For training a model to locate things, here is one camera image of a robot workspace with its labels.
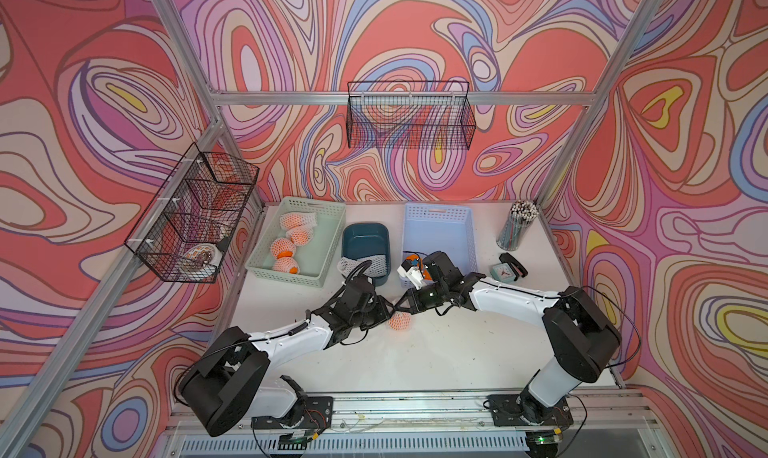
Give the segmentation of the white foam net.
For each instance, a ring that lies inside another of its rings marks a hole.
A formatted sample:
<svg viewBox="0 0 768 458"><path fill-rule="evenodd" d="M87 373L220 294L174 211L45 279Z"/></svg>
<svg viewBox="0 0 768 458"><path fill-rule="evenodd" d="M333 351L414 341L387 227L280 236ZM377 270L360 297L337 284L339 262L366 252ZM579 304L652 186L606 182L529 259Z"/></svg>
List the white foam net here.
<svg viewBox="0 0 768 458"><path fill-rule="evenodd" d="M371 261L370 266L366 269L365 274L372 278L386 277L389 274L388 259L384 254L378 254L368 257Z"/></svg>
<svg viewBox="0 0 768 458"><path fill-rule="evenodd" d="M343 277L348 277L359 264L360 261L357 259L342 256L337 262L337 270Z"/></svg>

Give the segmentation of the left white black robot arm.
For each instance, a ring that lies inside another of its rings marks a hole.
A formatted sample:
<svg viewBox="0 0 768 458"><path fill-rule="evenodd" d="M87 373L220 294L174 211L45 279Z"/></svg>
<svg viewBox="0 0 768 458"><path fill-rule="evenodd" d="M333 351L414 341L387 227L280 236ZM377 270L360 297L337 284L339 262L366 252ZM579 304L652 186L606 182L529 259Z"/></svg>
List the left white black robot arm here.
<svg viewBox="0 0 768 458"><path fill-rule="evenodd" d="M226 329L182 375L177 391L211 437L246 418L283 428L316 423L296 380L282 375L265 385L264 379L294 359L341 344L355 329L367 332L385 323L392 313L370 278L348 278L301 321L264 332Z"/></svg>

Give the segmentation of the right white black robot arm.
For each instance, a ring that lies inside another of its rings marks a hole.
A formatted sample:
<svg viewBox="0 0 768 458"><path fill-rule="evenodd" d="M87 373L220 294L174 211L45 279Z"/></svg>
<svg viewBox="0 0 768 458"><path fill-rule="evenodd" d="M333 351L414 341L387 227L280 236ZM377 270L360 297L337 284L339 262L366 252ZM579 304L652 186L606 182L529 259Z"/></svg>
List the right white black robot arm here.
<svg viewBox="0 0 768 458"><path fill-rule="evenodd" d="M620 348L621 333L579 287L541 291L505 284L477 272L464 274L436 251L397 269L411 284L394 309L412 315L444 307L490 312L539 325L553 357L516 398L521 418L540 424L561 399L582 383L594 383Z"/></svg>

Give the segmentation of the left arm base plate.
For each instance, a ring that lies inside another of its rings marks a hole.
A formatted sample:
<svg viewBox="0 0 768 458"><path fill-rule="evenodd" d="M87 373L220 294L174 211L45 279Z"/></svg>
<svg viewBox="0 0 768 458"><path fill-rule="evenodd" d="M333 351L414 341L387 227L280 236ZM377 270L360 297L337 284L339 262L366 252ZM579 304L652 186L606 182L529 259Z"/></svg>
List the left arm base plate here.
<svg viewBox="0 0 768 458"><path fill-rule="evenodd" d="M283 417L267 415L253 417L251 427L255 430L322 431L332 425L333 409L333 397L310 395L299 398Z"/></svg>

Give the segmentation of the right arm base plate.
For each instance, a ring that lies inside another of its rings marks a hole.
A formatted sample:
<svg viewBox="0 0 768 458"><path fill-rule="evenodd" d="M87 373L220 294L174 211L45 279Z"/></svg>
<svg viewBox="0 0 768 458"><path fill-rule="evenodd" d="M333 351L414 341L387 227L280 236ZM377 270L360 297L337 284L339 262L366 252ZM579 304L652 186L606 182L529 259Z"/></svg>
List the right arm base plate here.
<svg viewBox="0 0 768 458"><path fill-rule="evenodd" d="M492 394L483 401L496 427L544 427L567 429L574 424L566 396L546 407L536 399L519 394Z"/></svg>

